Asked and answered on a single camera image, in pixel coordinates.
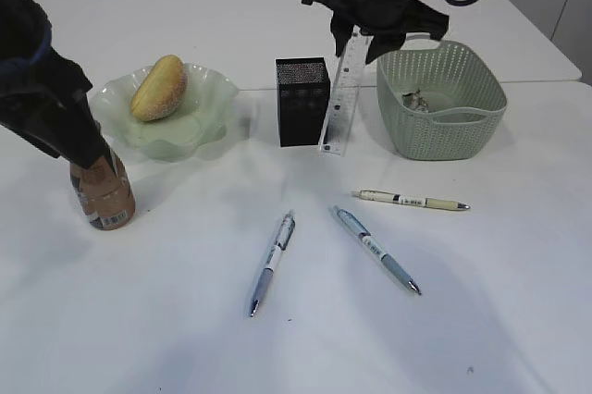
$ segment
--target ruler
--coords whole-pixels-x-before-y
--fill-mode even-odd
[[[318,143],[321,153],[337,155],[345,153],[355,105],[360,94],[368,44],[370,44],[370,37],[361,35],[359,29],[355,28],[339,59]]]

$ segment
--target white table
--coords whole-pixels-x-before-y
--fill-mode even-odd
[[[330,12],[301,0],[36,0],[54,26],[54,46],[95,84],[173,53],[217,69],[241,89],[276,87],[275,59],[323,56],[333,78],[337,59]],[[450,7],[447,38],[466,43],[498,80],[578,80],[581,72],[508,0]],[[371,66],[364,78],[376,84]]]
[[[587,393],[592,89],[506,84],[475,158],[392,154],[365,88],[344,157],[278,147],[275,93],[243,92],[227,138],[176,164],[118,149],[138,202],[93,230],[68,168],[0,131],[0,380],[11,394]],[[467,213],[353,200],[374,188]],[[360,217],[425,295],[330,217]],[[275,224],[297,227],[247,304]]]

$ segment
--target bread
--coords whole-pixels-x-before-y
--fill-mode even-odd
[[[166,55],[156,64],[131,99],[130,110],[141,121],[168,117],[179,107],[187,76],[175,55]]]

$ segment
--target pen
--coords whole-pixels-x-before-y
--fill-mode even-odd
[[[274,239],[274,243],[269,250],[263,271],[261,271],[261,276],[259,276],[259,281],[257,282],[253,297],[251,298],[251,310],[249,312],[251,317],[254,317],[259,304],[261,304],[265,294],[267,293],[267,288],[269,288],[271,279],[274,276],[274,271],[276,270],[276,266],[279,263],[281,254],[286,251],[286,248],[288,247],[288,241],[290,241],[290,237],[294,231],[295,226],[296,222],[294,221],[294,211],[289,211],[284,216],[284,219],[279,226],[276,238]]]
[[[436,198],[418,198],[406,197],[398,193],[388,193],[381,191],[353,191],[352,196],[361,200],[371,202],[404,204],[406,206],[430,207],[432,209],[445,209],[447,211],[467,211],[471,206],[465,203],[451,202],[448,200],[438,200]]]
[[[372,254],[372,256],[387,269],[399,282],[409,291],[417,295],[422,295],[422,291],[413,281],[411,276],[399,265],[391,255],[385,252],[376,240],[372,237],[368,229],[353,216],[353,214],[343,209],[333,206],[332,212],[351,234],[360,240],[362,245]]]

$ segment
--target handle of basket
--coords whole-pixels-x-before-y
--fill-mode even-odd
[[[429,33],[407,33],[405,43],[411,43],[413,45],[413,41],[422,41],[433,45],[433,47],[414,47],[413,50],[438,50],[442,44],[441,40],[432,40],[429,37]]]
[[[474,107],[454,107],[452,109],[440,110],[438,112],[434,112],[433,114],[428,114],[430,119],[434,124],[441,124],[441,125],[454,125],[454,124],[472,124],[478,123],[481,120],[477,121],[470,121],[470,122],[446,122],[446,121],[438,121],[438,118],[445,117],[447,115],[458,115],[458,114],[471,114],[471,115],[479,115],[481,117],[489,117],[490,115],[494,114],[491,110],[483,110],[483,109],[475,109]]]

